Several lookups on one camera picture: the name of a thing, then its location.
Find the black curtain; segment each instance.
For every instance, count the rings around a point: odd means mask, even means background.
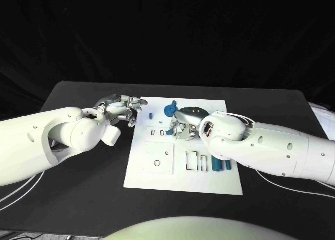
[[[60,81],[293,89],[335,111],[335,11],[244,0],[0,1],[0,117],[37,112]]]

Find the circular hole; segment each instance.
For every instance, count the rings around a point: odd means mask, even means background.
[[[289,150],[293,149],[293,144],[291,144],[291,143],[287,145],[287,149],[289,149]]]

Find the table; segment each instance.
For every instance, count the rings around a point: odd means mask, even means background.
[[[303,93],[294,90],[60,82],[42,112],[91,108],[111,94],[225,100],[229,113],[326,138]],[[335,199],[276,187],[241,165],[244,196],[124,188],[134,128],[125,122],[117,127],[114,147],[101,142],[46,171],[29,195],[0,212],[0,230],[105,237],[154,219],[203,216],[252,223],[299,239],[335,239]],[[286,187],[335,195],[315,181],[264,176]],[[0,198],[20,186],[1,187]]]

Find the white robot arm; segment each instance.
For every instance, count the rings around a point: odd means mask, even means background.
[[[94,149],[102,140],[114,146],[120,120],[134,127],[131,109],[141,113],[147,101],[111,95],[94,108],[66,107],[0,122],[0,186],[43,172]]]
[[[186,125],[187,129],[196,129],[215,158],[224,161],[232,159],[241,165],[276,176],[335,185],[335,141],[283,126],[244,124],[238,118],[218,111],[206,117],[202,114],[199,123],[193,124],[195,116],[202,111],[189,109],[195,108],[182,108],[174,113],[174,118],[182,120],[179,124]],[[174,136],[182,139],[183,135],[185,133],[177,133]]]

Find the blue object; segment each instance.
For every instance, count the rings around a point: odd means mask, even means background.
[[[170,129],[170,130],[166,131],[166,135],[167,135],[167,136],[173,135],[173,129]]]
[[[224,171],[222,161],[219,159],[216,159],[213,156],[212,156],[212,171],[215,171],[215,172]]]
[[[176,101],[173,101],[172,104],[167,105],[167,107],[164,108],[164,115],[166,115],[169,118],[172,118],[176,111],[177,111]]]
[[[225,163],[226,163],[226,170],[232,170],[231,161],[225,161]]]

